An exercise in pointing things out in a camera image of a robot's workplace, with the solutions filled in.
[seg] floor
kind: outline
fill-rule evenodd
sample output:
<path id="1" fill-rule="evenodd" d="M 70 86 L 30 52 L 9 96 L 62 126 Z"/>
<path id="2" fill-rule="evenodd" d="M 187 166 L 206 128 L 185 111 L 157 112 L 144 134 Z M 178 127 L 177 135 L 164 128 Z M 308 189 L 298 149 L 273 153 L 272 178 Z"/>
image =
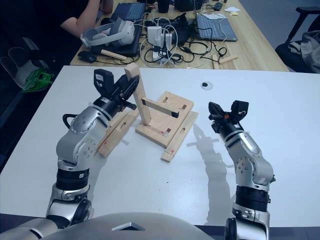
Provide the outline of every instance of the floor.
<path id="1" fill-rule="evenodd" d="M 320 0 L 239 0 L 239 2 L 274 49 L 288 38 L 299 17 L 297 7 L 320 7 Z M 294 41 L 301 40 L 303 32 L 308 30 L 315 18 L 316 15 L 309 15 L 305 19 L 293 38 Z"/>
<path id="2" fill-rule="evenodd" d="M 289 32 L 299 17 L 299 14 L 295 11 L 297 7 L 320 6 L 320 0 L 239 1 L 273 48 L 284 43 L 287 39 Z M 294 40 L 301 39 L 302 33 L 308 29 L 315 17 L 316 16 L 307 17 Z M 33 219 L 33 217 L 0 214 L 0 233 L 31 219 Z M 223 227 L 197 227 L 216 240 L 224 239 Z M 272 227 L 270 229 L 271 240 L 316 240 L 319 239 L 319 235 L 320 227 Z"/>

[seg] vr headset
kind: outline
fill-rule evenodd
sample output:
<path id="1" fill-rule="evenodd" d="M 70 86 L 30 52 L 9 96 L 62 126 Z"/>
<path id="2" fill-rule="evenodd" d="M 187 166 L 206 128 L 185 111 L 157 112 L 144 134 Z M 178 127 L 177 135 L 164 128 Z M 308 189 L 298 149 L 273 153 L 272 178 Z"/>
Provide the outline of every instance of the vr headset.
<path id="1" fill-rule="evenodd" d="M 131 44 L 134 41 L 135 26 L 131 21 L 117 18 L 115 22 L 97 28 L 90 28 L 81 34 L 82 43 L 90 48 L 105 44 L 112 44 L 115 48 Z"/>

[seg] green object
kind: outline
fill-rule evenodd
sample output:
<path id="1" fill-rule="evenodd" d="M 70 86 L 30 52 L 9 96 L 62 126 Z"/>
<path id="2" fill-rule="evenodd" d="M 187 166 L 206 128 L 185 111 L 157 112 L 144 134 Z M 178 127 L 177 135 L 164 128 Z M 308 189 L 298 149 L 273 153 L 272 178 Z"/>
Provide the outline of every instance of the green object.
<path id="1" fill-rule="evenodd" d="M 22 92 L 31 93 L 45 89 L 49 84 L 53 83 L 51 81 L 53 76 L 53 74 L 47 73 L 44 68 L 34 70 L 25 80 Z"/>

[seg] wooden plank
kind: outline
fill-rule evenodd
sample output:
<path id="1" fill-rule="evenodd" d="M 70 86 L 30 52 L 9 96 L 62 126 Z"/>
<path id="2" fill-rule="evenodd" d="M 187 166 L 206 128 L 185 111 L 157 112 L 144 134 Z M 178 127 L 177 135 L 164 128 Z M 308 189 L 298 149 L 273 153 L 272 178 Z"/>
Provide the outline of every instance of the wooden plank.
<path id="1" fill-rule="evenodd" d="M 187 133 L 189 132 L 190 128 L 194 124 L 196 118 L 198 116 L 197 112 L 191 111 L 184 119 L 183 123 L 179 127 L 178 131 L 174 135 L 173 139 L 171 140 L 169 146 L 166 148 L 164 153 L 162 154 L 161 160 L 170 163 L 172 158 L 177 153 L 181 143 L 185 139 Z"/>
<path id="2" fill-rule="evenodd" d="M 108 57 L 115 58 L 115 59 L 119 59 L 119 60 L 124 60 L 124 61 L 127 60 L 126 56 L 122 56 L 120 54 L 114 53 L 112 51 L 107 51 L 107 50 L 104 50 L 104 49 L 101 50 L 101 54 L 106 55 Z"/>
<path id="3" fill-rule="evenodd" d="M 118 126 L 120 121 L 128 114 L 127 110 L 118 112 L 110 122 L 109 127 L 106 129 L 103 139 L 99 142 L 98 147 L 96 148 L 96 153 L 99 152 L 101 145 L 104 143 L 105 139 L 112 133 L 112 131 Z"/>
<path id="4" fill-rule="evenodd" d="M 222 58 L 222 59 L 219 61 L 219 64 L 224 64 L 224 63 L 227 63 L 227 62 L 232 61 L 232 60 L 237 59 L 237 58 L 238 58 L 237 55 L 227 56 L 227 57 Z"/>
<path id="5" fill-rule="evenodd" d="M 163 112 L 151 109 L 151 121 L 148 125 L 140 123 L 135 131 L 151 141 L 166 148 L 194 106 L 194 102 L 166 91 L 157 101 L 166 103 L 170 108 L 179 109 L 179 117 L 174 118 Z"/>
<path id="6" fill-rule="evenodd" d="M 138 110 L 130 111 L 111 132 L 111 134 L 103 141 L 98 152 L 107 156 L 121 141 L 138 116 Z"/>
<path id="7" fill-rule="evenodd" d="M 212 55 L 212 60 L 215 60 L 215 61 L 212 61 L 213 62 L 213 69 L 219 69 L 219 63 L 217 62 L 218 57 L 216 54 Z"/>
<path id="8" fill-rule="evenodd" d="M 163 102 L 156 102 L 149 98 L 143 97 L 142 98 L 143 105 L 146 105 L 152 109 L 155 109 L 157 111 L 160 111 L 164 114 L 167 114 L 169 116 L 172 116 L 174 118 L 179 117 L 179 109 L 178 108 L 172 108 L 168 106 L 166 103 Z"/>
<path id="9" fill-rule="evenodd" d="M 135 104 L 139 110 L 139 114 L 142 119 L 142 123 L 144 125 L 148 125 L 151 121 L 151 113 L 148 106 L 143 105 L 142 98 L 146 96 L 144 84 L 142 81 L 142 77 L 140 74 L 139 66 L 136 63 L 130 63 L 124 68 L 124 72 L 128 79 L 134 78 L 136 76 L 140 76 L 139 84 L 136 87 L 136 90 L 133 93 Z"/>

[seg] white tabletop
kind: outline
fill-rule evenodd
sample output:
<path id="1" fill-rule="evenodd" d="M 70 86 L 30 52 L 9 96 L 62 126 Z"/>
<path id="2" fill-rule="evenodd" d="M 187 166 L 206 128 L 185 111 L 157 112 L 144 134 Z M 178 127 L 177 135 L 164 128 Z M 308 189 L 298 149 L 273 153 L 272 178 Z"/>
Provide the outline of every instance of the white tabletop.
<path id="1" fill-rule="evenodd" d="M 78 114 L 99 97 L 97 67 L 65 66 L 22 135 L 0 175 L 0 212 L 44 217 L 56 181 L 58 140 L 66 113 Z M 117 80 L 123 67 L 105 67 Z M 194 225 L 224 226 L 231 217 L 235 173 L 224 143 L 211 128 L 208 102 L 229 111 L 249 102 L 241 124 L 274 169 L 270 186 L 272 227 L 320 226 L 320 76 L 209 69 L 141 68 L 148 98 L 170 91 L 194 101 L 199 115 L 171 163 L 163 148 L 135 133 L 136 120 L 107 158 L 91 162 L 94 217 L 156 212 Z M 212 90 L 201 88 L 210 81 Z"/>

